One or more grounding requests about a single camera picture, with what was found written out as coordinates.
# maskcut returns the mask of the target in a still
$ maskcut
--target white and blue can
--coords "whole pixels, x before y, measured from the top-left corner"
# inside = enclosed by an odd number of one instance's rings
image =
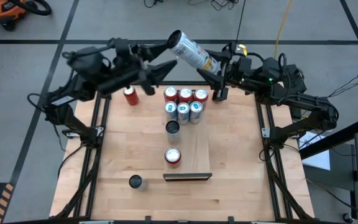
[[[167,115],[167,121],[176,121],[178,119],[177,104],[174,101],[166,102],[165,114]]]
[[[190,106],[188,103],[180,103],[178,105],[178,123],[187,124],[190,117]]]
[[[203,105],[198,102],[194,101],[190,105],[190,122],[193,124],[199,123],[203,116]]]

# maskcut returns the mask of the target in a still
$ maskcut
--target soda can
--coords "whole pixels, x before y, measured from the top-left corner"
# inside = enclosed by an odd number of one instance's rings
[[[165,104],[165,114],[167,114],[167,121],[178,119],[177,104],[173,101],[168,101]]]
[[[140,190],[140,191],[145,191],[147,190],[147,186],[149,185],[147,183],[147,181],[145,179],[143,179],[141,176],[139,175],[133,175],[132,177],[130,177],[129,179],[129,185],[130,187],[132,187],[133,189],[136,190]]]
[[[190,105],[190,122],[193,124],[199,123],[203,115],[203,105],[200,102],[194,101]]]
[[[175,147],[167,149],[165,151],[165,161],[169,164],[171,168],[179,167],[181,162],[180,150]]]
[[[174,101],[175,103],[178,103],[178,98],[178,90],[175,87],[170,86],[164,90],[165,102]]]
[[[188,103],[190,105],[193,102],[193,91],[189,88],[181,89],[179,92],[179,103]]]
[[[203,110],[205,110],[208,100],[208,92],[206,90],[197,90],[194,93],[194,100],[200,102],[203,105]]]
[[[139,97],[137,96],[135,88],[132,86],[124,89],[124,96],[127,102],[132,106],[139,103]]]
[[[190,117],[190,106],[188,103],[179,103],[178,105],[178,123],[187,124]]]
[[[168,38],[167,47],[176,56],[194,68],[201,68],[212,73],[216,73],[219,70],[218,62],[215,58],[212,58],[207,51],[203,50],[180,30],[176,30],[171,34]]]
[[[168,142],[170,144],[177,144],[180,141],[180,125],[178,121],[169,121],[165,125],[167,130]]]

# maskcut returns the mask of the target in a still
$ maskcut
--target silver can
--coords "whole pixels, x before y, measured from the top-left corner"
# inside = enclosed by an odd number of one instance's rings
[[[176,121],[178,119],[177,104],[173,101],[169,101],[165,104],[165,114],[167,115],[167,121]]]
[[[209,53],[180,30],[176,30],[171,34],[168,38],[167,47],[176,56],[194,68],[201,68],[212,73],[216,73],[219,70],[218,62],[215,58],[212,58]]]
[[[171,168],[177,168],[180,166],[181,153],[180,150],[171,147],[165,151],[165,161],[169,164]]]
[[[190,105],[190,122],[193,124],[199,123],[201,121],[203,115],[203,105],[198,102],[194,101]]]
[[[180,142],[180,125],[178,121],[169,121],[165,125],[165,130],[167,131],[168,142],[170,144],[178,144]]]
[[[190,106],[188,103],[179,103],[178,105],[178,123],[187,124],[190,117]]]
[[[139,175],[133,175],[132,177],[130,177],[129,185],[133,189],[140,190],[140,191],[147,190],[147,187],[149,186],[147,181]]]

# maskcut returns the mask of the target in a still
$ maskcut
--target can held by gripper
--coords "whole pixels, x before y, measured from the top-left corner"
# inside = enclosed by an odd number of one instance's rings
[[[215,58],[212,58],[207,51],[203,50],[180,30],[176,30],[171,34],[168,38],[167,47],[176,56],[194,68],[200,68],[212,73],[216,73],[219,70],[218,62]]]

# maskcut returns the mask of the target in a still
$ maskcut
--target wooden table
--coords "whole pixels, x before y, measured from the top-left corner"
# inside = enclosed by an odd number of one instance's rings
[[[265,163],[258,158],[262,141],[254,96],[231,89],[221,104],[209,99],[204,116],[208,121],[213,176],[208,181],[166,182],[162,178],[165,142],[159,141],[165,139],[165,130],[161,128],[165,125],[164,89],[162,86],[156,89],[155,96],[146,96],[137,88],[140,98],[137,106],[129,106],[120,92],[112,96],[91,218],[144,220],[151,215],[152,220],[227,221],[228,216],[234,216],[236,221],[274,220]],[[93,101],[78,103],[75,115],[89,125],[93,106]],[[272,109],[277,126],[291,123],[287,106]],[[265,124],[269,126],[266,114]],[[79,143],[78,139],[69,140],[66,156]],[[294,140],[286,143],[297,147]],[[63,166],[51,215],[56,215],[77,190],[84,154],[85,150],[80,151]],[[282,161],[289,191],[313,216],[299,153],[285,147]],[[134,174],[149,180],[148,191],[138,192],[129,187],[129,177]],[[277,192],[284,217],[278,188]],[[85,214],[85,203],[83,200],[81,214]]]

